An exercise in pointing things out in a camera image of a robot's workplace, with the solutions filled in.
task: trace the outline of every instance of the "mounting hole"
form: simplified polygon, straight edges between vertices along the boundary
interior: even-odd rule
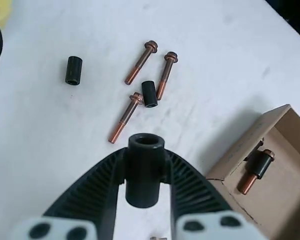
[[[147,108],[154,108],[154,107],[156,107],[156,106],[158,106],[158,104],[148,104],[148,105],[146,105],[146,107]]]
[[[74,86],[79,84],[77,81],[74,80],[67,80],[66,83]]]
[[[152,136],[152,135],[139,137],[135,141],[138,144],[143,144],[143,145],[154,145],[159,143],[159,139],[156,136]]]
[[[198,221],[187,221],[184,226],[183,230],[189,231],[189,232],[198,232],[205,230],[205,227]]]
[[[78,226],[68,232],[66,240],[84,240],[86,236],[87,230],[84,227]]]
[[[31,239],[41,239],[49,233],[50,228],[51,226],[47,222],[39,223],[31,228],[29,236]]]
[[[222,217],[221,221],[220,221],[220,224],[221,224],[221,226],[232,227],[232,228],[241,226],[241,222],[233,216],[224,216],[224,217]]]

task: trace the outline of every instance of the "bolt head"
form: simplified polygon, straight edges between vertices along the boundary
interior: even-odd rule
[[[144,44],[144,47],[147,49],[147,48],[152,48],[152,53],[155,54],[157,51],[158,51],[158,44],[155,42],[155,41],[147,41],[145,44]]]
[[[168,59],[172,59],[173,60],[173,63],[177,63],[178,62],[178,55],[173,52],[173,51],[170,51],[168,52],[165,56],[164,56],[164,59],[167,61]]]
[[[142,94],[135,92],[133,95],[130,96],[131,100],[137,101],[139,105],[144,103],[144,96]]]
[[[269,149],[265,149],[263,151],[265,154],[268,154],[271,158],[272,158],[272,161],[275,160],[275,153]]]

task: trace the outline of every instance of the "cardboard box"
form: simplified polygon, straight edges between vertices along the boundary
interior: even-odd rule
[[[275,153],[264,176],[247,195],[237,190],[245,157],[260,148]],[[263,114],[210,170],[206,178],[234,211],[255,223],[269,239],[300,240],[300,117],[290,105]]]

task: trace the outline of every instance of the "copper bolt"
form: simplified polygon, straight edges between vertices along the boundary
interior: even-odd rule
[[[149,56],[153,53],[155,54],[158,51],[158,44],[155,41],[148,41],[144,44],[145,51],[141,55],[138,62],[135,64],[129,75],[125,79],[125,84],[130,85],[133,80],[136,78],[137,74],[139,73],[140,69],[144,66]]]
[[[162,99],[172,69],[172,65],[178,62],[178,55],[175,52],[170,51],[164,56],[164,59],[166,60],[166,64],[159,82],[158,90],[156,91],[156,98],[158,100]]]
[[[253,184],[257,179],[261,179],[263,177],[270,163],[275,160],[275,153],[269,149],[265,149],[260,154],[266,154],[268,155],[268,157],[264,157],[264,155],[262,155],[260,159],[255,160],[255,161],[259,161],[261,165],[257,166],[258,170],[254,171],[254,173],[250,172],[247,169],[247,172],[243,176],[237,188],[239,192],[242,193],[243,195],[246,195],[249,192],[249,190],[251,189],[251,187],[253,186]]]
[[[125,110],[119,123],[117,124],[113,133],[111,134],[110,138],[108,139],[108,141],[112,144],[114,144],[117,141],[120,133],[122,132],[122,130],[128,123],[129,119],[131,118],[132,114],[136,110],[137,106],[143,104],[143,100],[144,100],[143,96],[138,92],[135,92],[133,95],[131,95],[130,99],[131,99],[131,103]]]
[[[246,195],[249,192],[252,185],[257,180],[257,178],[258,177],[255,174],[247,174],[244,177],[244,181],[242,181],[242,185],[238,187],[239,192],[242,193],[243,195]]]

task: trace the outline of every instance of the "yellow object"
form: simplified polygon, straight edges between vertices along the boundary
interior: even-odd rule
[[[0,28],[3,29],[6,25],[11,12],[12,0],[0,0]]]

